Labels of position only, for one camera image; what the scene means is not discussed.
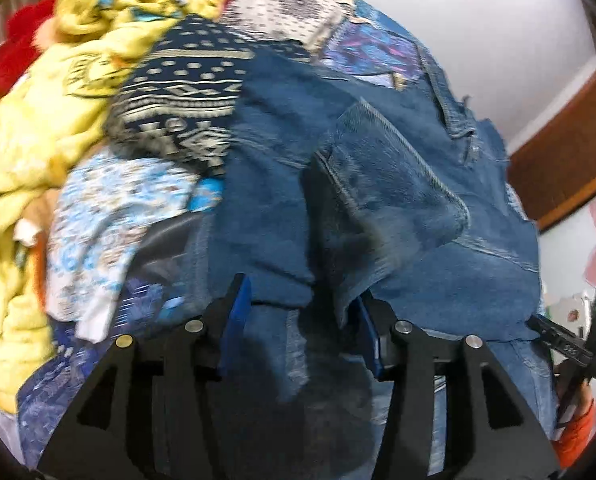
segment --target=orange cloth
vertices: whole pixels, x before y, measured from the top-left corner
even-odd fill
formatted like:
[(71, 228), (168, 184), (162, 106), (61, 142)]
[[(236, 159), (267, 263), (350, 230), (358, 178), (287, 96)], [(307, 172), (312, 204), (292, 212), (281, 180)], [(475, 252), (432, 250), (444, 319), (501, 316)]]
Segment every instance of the orange cloth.
[(556, 450), (558, 460), (560, 460), (561, 468), (570, 467), (585, 449), (591, 430), (594, 427), (595, 411), (596, 406), (592, 402), (587, 413), (572, 420), (565, 427), (560, 440), (552, 442), (553, 449)]

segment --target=yellow garment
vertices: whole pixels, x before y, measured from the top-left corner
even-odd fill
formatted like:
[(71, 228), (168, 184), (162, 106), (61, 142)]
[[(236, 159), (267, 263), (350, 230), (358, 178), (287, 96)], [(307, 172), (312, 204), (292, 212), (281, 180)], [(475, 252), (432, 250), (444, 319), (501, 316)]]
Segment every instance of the yellow garment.
[(53, 353), (33, 264), (24, 273), (15, 266), (10, 227), (100, 140), (108, 98), (153, 43), (190, 10), (214, 17), (218, 1), (57, 0), (57, 27), (70, 43), (47, 49), (0, 101), (1, 409), (17, 411), (17, 390)]

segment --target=pile of clothes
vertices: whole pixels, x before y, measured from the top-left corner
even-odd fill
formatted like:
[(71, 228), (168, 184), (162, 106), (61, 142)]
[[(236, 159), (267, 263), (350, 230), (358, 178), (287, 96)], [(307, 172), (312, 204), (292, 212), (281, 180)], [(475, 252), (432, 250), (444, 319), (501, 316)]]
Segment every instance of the pile of clothes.
[[(230, 478), (370, 477), (391, 386), (351, 336), (368, 288), (485, 339), (551, 434), (536, 229), (495, 127), (405, 28), (362, 0), (55, 0), (49, 27), (0, 100), (0, 410), (26, 465), (118, 336), (237, 272), (255, 306), (210, 390)], [(162, 225), (177, 250), (133, 273)], [(430, 472), (441, 377), (435, 408)]]

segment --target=metal screw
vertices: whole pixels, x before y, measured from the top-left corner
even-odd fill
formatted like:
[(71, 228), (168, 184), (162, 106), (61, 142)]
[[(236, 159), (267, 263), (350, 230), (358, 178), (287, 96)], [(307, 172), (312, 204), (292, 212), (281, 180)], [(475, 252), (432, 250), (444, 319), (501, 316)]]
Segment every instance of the metal screw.
[(115, 345), (120, 348), (127, 348), (127, 346), (131, 346), (131, 343), (133, 343), (133, 338), (129, 334), (121, 335), (115, 340)]
[(187, 324), (185, 325), (185, 330), (187, 330), (187, 332), (191, 332), (192, 334), (201, 332), (203, 328), (204, 323), (199, 319), (191, 319), (190, 321), (187, 321)]
[(477, 335), (468, 335), (464, 340), (472, 348), (480, 348), (482, 346), (482, 339)]
[(393, 328), (396, 329), (396, 332), (400, 332), (401, 334), (409, 334), (414, 330), (414, 326), (409, 321), (396, 321)]

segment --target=white and blue floral garment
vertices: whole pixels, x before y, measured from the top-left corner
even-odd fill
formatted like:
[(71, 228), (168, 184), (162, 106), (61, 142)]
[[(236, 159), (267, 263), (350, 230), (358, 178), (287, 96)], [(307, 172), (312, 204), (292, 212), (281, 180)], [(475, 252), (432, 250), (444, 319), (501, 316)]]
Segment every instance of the white and blue floral garment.
[(198, 176), (159, 158), (104, 148), (60, 194), (47, 248), (47, 313), (76, 336), (106, 337), (124, 276), (149, 225), (186, 210)]

